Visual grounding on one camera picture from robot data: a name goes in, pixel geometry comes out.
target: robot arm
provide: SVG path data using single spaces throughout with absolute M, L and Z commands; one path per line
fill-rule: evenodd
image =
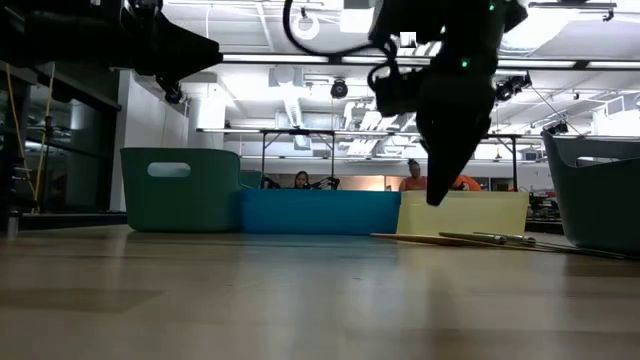
M 369 86 L 383 116 L 417 113 L 421 144 L 429 155 L 427 202 L 439 205 L 489 130 L 498 48 L 503 34 L 526 19 L 526 9 L 516 0 L 378 0 L 370 43 L 326 54 L 302 46 L 291 34 L 292 2 L 285 0 L 284 26 L 299 49 L 336 62 L 365 48 L 387 56 L 369 74 Z M 391 38 L 401 32 L 415 32 L 418 43 L 442 42 L 429 67 L 400 73 Z M 384 67 L 389 75 L 376 78 Z
M 170 103 L 182 98 L 179 80 L 222 62 L 218 43 L 172 24 L 162 0 L 92 3 L 0 0 L 0 60 L 18 67 L 64 60 L 135 69 L 155 76 Z
M 340 179 L 334 177 L 326 177 L 318 182 L 310 185 L 312 190 L 322 190 L 329 188 L 331 190 L 338 190 L 340 186 Z

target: bin handle hole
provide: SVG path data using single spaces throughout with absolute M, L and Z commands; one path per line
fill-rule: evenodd
M 191 166 L 185 163 L 151 163 L 147 173 L 151 177 L 185 178 L 191 174 Z
M 598 158 L 598 157 L 591 157 L 591 156 L 581 156 L 576 160 L 576 166 L 585 167 L 585 166 L 600 165 L 604 163 L 618 162 L 618 161 L 620 161 L 620 159 L 618 158 L 602 158 L 602 157 Z

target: metal rod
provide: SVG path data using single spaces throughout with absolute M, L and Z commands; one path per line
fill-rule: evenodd
M 11 210 L 7 218 L 7 240 L 14 241 L 18 237 L 20 231 L 20 212 Z
M 451 239 L 462 239 L 471 241 L 487 242 L 496 245 L 505 245 L 507 239 L 500 235 L 481 235 L 481 234 L 461 234 L 461 233 L 449 233 L 441 232 L 438 235 Z
M 511 150 L 511 148 L 509 148 L 509 146 L 507 146 L 507 144 L 504 141 L 502 141 L 502 139 L 496 139 L 496 140 L 498 140 L 498 142 L 502 144 L 502 146 L 507 148 L 507 150 L 509 150 L 509 152 L 513 154 L 513 150 Z
M 265 147 L 264 149 L 266 150 L 269 146 L 271 146 L 271 144 L 273 144 L 273 142 L 274 142 L 274 141 L 278 140 L 278 138 L 280 137 L 280 135 L 282 135 L 282 134 L 280 134 L 280 133 L 279 133 L 279 134 L 277 134 L 277 135 L 276 135 L 276 137 L 274 137 L 274 138 L 273 138 L 273 140 L 269 141 L 269 143 L 266 145 L 266 147 Z
M 331 143 L 331 177 L 336 175 L 336 152 L 333 150 L 336 148 L 336 135 L 333 134 L 333 142 Z
M 47 170 L 49 166 L 49 135 L 45 139 L 46 150 L 44 153 L 44 164 L 42 167 L 42 198 L 40 199 L 40 212 L 44 213 L 46 211 L 45 207 L 47 205 Z
M 327 142 L 327 140 L 326 140 L 325 138 L 323 138 L 323 137 L 322 137 L 322 135 L 318 135 L 318 137 L 320 138 L 320 140 L 322 140 L 322 142 L 324 142 L 324 144 L 325 144 L 325 145 L 327 145 L 327 147 L 328 147 L 329 149 L 331 149 L 331 151 L 333 151 L 333 146 L 332 146 L 332 145 L 330 145 L 330 144 Z
M 267 142 L 267 133 L 265 132 L 262 134 L 262 177 L 264 177 L 264 161 L 265 161 L 265 156 L 267 154 L 266 142 Z M 260 182 L 260 188 L 264 188 L 264 181 Z
M 433 57 L 398 56 L 396 61 L 401 67 L 408 68 L 428 68 Z M 375 56 L 346 56 L 339 62 L 330 62 L 327 58 L 320 56 L 308 56 L 303 54 L 284 53 L 225 53 L 225 64 L 243 65 L 323 65 L 323 66 L 357 66 L 371 67 L 383 64 L 387 61 L 382 54 Z M 576 68 L 576 64 L 585 64 L 584 67 Z M 637 60 L 615 60 L 602 61 L 600 59 L 544 59 L 544 58 L 500 58 L 498 70 L 545 70 L 545 71 L 582 71 L 582 72 L 616 72 L 616 71 L 637 71 Z
M 513 188 L 518 190 L 518 159 L 516 159 L 516 137 L 511 138 L 511 147 L 513 151 L 511 151 L 511 156 L 513 159 Z
M 567 4 L 567 3 L 548 3 L 548 2 L 531 2 L 530 8 L 546 8 L 546 9 L 579 9 L 579 10 L 606 10 L 617 8 L 618 4 L 615 2 L 599 2 L 589 4 Z

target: window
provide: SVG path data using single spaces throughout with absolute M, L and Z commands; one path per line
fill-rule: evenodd
M 8 120 L 9 115 L 9 94 L 6 91 L 0 90 L 0 152 L 4 148 L 4 131 L 5 123 Z
M 27 118 L 27 164 L 36 183 L 41 169 L 41 211 L 91 213 L 109 209 L 115 112 L 104 112 L 55 93 L 52 131 L 43 142 L 49 89 L 31 87 Z M 28 184 L 20 191 L 29 191 Z

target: cable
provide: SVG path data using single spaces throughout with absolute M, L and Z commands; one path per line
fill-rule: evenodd
M 385 67 L 385 66 L 389 66 L 391 67 L 391 71 L 392 72 L 396 72 L 398 71 L 398 65 L 395 64 L 395 58 L 397 55 L 397 50 L 398 47 L 395 45 L 395 43 L 393 43 L 393 41 L 389 40 L 385 43 L 385 46 L 388 46 L 389 49 L 387 49 L 385 46 L 379 46 L 373 43 L 367 43 L 367 44 L 362 44 L 362 45 L 358 45 L 349 49 L 343 49 L 343 50 L 339 50 L 339 51 L 335 51 L 335 52 L 323 52 L 323 51 L 318 51 L 318 50 L 313 50 L 310 49 L 304 45 L 302 45 L 296 38 L 295 36 L 293 36 L 293 32 L 291 31 L 291 8 L 293 6 L 293 0 L 285 0 L 284 2 L 284 8 L 282 11 L 282 22 L 283 22 L 283 26 L 284 26 L 284 33 L 285 35 L 287 35 L 287 39 L 289 39 L 289 41 L 300 51 L 309 54 L 311 56 L 322 56 L 322 57 L 327 57 L 329 58 L 330 62 L 339 62 L 340 58 L 345 57 L 347 55 L 356 53 L 356 52 L 360 52 L 363 50 L 367 50 L 367 49 L 378 49 L 380 50 L 386 57 L 387 57 L 387 62 L 385 62 L 384 64 L 380 64 L 378 66 L 376 66 L 376 71 L 380 70 L 381 68 Z
M 211 13 L 211 9 L 213 9 L 213 5 L 207 9 L 207 15 L 204 17 L 204 33 L 209 38 L 209 14 Z
M 164 133 L 167 130 L 167 112 L 169 112 L 171 109 L 167 109 L 167 107 L 169 106 L 168 104 L 164 104 L 164 103 L 162 103 L 162 101 L 160 103 L 164 107 L 164 125 L 162 126 L 162 138 L 160 139 L 160 148 L 163 148 L 164 147 Z
M 551 104 L 549 104 L 549 102 L 547 101 L 547 99 L 545 99 L 542 95 L 540 95 L 540 93 L 538 92 L 538 90 L 536 90 L 536 88 L 534 88 L 533 86 L 531 87 L 531 89 L 533 89 L 533 91 L 536 92 L 536 94 L 538 94 L 538 96 L 540 97 L 540 99 L 542 99 L 542 101 L 545 102 L 545 104 L 547 104 L 548 107 L 551 108 L 551 110 L 553 110 L 554 113 L 556 113 L 556 115 L 560 118 L 560 120 L 563 120 L 562 115 L 560 115 L 560 113 L 553 107 L 551 106 Z M 571 125 L 569 123 L 569 121 L 567 121 L 566 119 L 564 120 L 565 124 L 569 125 L 570 128 L 573 129 L 573 131 L 575 131 L 576 133 L 578 133 L 579 137 L 583 137 L 584 135 L 582 135 L 582 133 L 580 133 L 580 131 L 578 131 L 578 129 L 576 129 L 575 127 L 573 127 L 573 125 Z
M 188 141 L 184 141 L 184 128 L 189 127 L 189 119 L 187 118 L 187 112 L 189 111 L 189 104 L 191 103 L 191 99 L 188 99 L 184 102 L 184 115 L 182 116 L 184 124 L 182 124 L 182 130 L 180 131 L 180 146 L 187 146 Z
M 20 134 L 20 123 L 18 122 L 18 113 L 16 112 L 16 103 L 13 97 L 13 86 L 11 83 L 11 66 L 9 64 L 5 64 L 5 69 L 7 72 L 7 87 L 9 90 L 9 103 L 11 104 L 11 113 L 13 114 L 13 122 L 16 126 L 16 137 L 18 138 L 18 146 L 20 147 L 20 155 L 22 156 L 22 165 L 24 166 L 25 173 L 27 174 L 27 182 L 29 183 L 31 194 L 32 196 L 35 196 L 36 191 L 33 188 L 33 184 L 31 183 L 31 171 L 27 166 L 27 157 L 24 151 L 24 143 L 22 142 L 22 135 Z

